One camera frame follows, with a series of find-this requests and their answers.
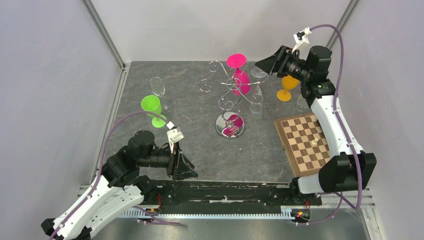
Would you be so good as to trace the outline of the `green wine glass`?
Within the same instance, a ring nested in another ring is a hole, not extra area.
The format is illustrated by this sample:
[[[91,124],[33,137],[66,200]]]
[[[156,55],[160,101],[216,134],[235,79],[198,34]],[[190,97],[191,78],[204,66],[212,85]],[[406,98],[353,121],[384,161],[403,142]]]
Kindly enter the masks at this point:
[[[145,96],[141,100],[140,105],[144,111],[152,112],[157,115],[160,115],[163,118],[166,118],[164,115],[162,115],[162,105],[161,105],[159,97],[157,97],[156,95]],[[152,118],[151,123],[155,128],[162,128],[166,125],[166,122],[162,120],[161,118],[151,114],[147,114],[147,115]]]

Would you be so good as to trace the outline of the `clear wine glass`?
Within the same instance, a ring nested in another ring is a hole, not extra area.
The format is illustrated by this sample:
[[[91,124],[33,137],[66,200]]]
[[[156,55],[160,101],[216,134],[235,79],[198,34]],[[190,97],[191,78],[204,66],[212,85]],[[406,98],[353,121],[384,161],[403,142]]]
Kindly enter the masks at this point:
[[[165,97],[166,87],[163,80],[156,76],[149,81],[151,90],[155,96],[160,100],[162,112],[169,113],[172,111],[172,103]]]

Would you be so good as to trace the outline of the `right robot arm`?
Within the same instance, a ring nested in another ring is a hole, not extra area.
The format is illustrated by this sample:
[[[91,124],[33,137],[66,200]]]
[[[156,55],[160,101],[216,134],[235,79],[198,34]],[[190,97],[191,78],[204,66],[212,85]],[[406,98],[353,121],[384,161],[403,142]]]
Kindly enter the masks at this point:
[[[301,95],[317,117],[329,146],[330,160],[318,173],[296,177],[289,199],[302,204],[309,194],[364,190],[377,165],[376,156],[365,152],[355,140],[335,96],[337,88],[328,79],[332,51],[315,45],[306,59],[298,50],[282,45],[273,55],[255,66],[278,78],[290,76],[300,81]]]

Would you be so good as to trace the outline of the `orange wine glass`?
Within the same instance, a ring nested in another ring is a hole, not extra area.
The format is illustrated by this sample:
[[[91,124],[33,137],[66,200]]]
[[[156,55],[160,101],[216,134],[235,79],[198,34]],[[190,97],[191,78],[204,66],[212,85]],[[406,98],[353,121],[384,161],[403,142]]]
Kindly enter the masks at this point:
[[[281,79],[283,89],[279,90],[276,94],[277,98],[282,102],[288,102],[291,98],[291,90],[296,88],[300,81],[292,76],[284,76]]]

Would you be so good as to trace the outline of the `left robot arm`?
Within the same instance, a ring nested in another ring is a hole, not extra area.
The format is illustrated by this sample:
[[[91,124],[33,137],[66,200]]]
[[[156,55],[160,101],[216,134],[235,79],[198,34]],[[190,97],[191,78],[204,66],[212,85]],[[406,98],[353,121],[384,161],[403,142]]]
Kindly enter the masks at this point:
[[[141,168],[164,168],[172,180],[198,177],[194,165],[183,154],[179,128],[167,132],[161,147],[155,136],[140,130],[116,154],[110,156],[100,174],[78,200],[62,215],[47,218],[41,228],[51,240],[91,240],[125,211],[159,198],[157,185]]]

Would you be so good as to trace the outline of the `chrome wine glass rack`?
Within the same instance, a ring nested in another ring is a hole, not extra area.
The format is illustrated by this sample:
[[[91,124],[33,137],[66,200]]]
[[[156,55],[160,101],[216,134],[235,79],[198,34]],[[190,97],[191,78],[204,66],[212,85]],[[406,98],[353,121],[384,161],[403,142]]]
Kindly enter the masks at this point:
[[[242,70],[246,72],[248,66],[242,67]],[[223,63],[215,60],[208,63],[207,69],[211,73],[216,73],[218,70],[223,70],[225,78],[223,80],[214,80],[205,78],[199,81],[198,87],[201,92],[209,93],[212,90],[213,83],[219,84],[224,87],[224,92],[218,99],[218,106],[222,110],[220,115],[215,120],[214,129],[216,133],[223,139],[235,140],[243,135],[246,130],[246,121],[241,115],[240,103],[245,100],[249,104],[250,108],[250,97],[254,88],[254,78],[250,73],[247,73],[250,80],[250,91],[241,96],[237,96],[233,93],[233,89],[236,86],[232,80],[232,76],[235,72],[229,73],[224,67]]]

